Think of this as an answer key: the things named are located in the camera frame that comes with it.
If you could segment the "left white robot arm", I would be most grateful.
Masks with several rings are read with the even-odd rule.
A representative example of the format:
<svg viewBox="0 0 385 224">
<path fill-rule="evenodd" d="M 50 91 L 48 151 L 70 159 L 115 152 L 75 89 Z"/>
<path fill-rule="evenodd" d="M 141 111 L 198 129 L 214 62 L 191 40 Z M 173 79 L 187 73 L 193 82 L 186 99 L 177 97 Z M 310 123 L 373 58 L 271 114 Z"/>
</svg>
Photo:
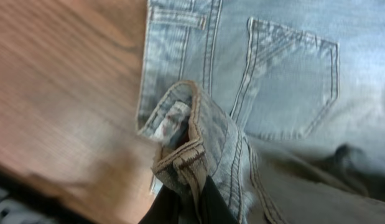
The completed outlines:
<svg viewBox="0 0 385 224">
<path fill-rule="evenodd" d="M 237 222 L 210 176 L 206 178 L 198 201 L 200 221 L 194 214 L 189 215 L 186 206 L 181 202 L 181 198 L 173 190 L 163 186 L 150 209 L 139 222 L 142 224 Z M 58 200 L 0 172 L 0 223 L 89 224 L 91 222 Z"/>
</svg>

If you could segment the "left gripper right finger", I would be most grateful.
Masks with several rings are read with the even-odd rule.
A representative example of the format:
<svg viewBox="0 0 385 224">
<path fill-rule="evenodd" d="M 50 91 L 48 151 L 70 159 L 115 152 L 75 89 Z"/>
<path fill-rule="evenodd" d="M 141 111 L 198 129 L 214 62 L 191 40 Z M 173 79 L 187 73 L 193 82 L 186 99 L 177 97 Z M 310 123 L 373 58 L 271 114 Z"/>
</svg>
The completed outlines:
<svg viewBox="0 0 385 224">
<path fill-rule="evenodd" d="M 213 179 L 208 176 L 199 200 L 202 224 L 237 224 Z"/>
</svg>

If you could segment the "light blue denim shorts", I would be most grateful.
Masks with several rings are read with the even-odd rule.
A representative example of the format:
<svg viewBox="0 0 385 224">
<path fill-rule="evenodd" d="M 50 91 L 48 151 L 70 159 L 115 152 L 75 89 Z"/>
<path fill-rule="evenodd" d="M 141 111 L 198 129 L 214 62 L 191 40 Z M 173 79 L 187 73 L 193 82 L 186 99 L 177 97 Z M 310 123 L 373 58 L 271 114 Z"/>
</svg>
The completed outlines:
<svg viewBox="0 0 385 224">
<path fill-rule="evenodd" d="M 385 1 L 149 1 L 137 129 L 198 221 L 385 223 Z"/>
</svg>

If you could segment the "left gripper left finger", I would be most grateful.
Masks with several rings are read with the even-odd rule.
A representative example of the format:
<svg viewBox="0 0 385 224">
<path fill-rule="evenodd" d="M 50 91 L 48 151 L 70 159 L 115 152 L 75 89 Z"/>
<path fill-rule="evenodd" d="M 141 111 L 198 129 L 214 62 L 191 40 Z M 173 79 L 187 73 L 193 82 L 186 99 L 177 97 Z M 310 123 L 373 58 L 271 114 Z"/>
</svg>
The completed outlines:
<svg viewBox="0 0 385 224">
<path fill-rule="evenodd" d="M 163 185 L 139 224 L 178 224 L 179 208 L 179 195 Z"/>
</svg>

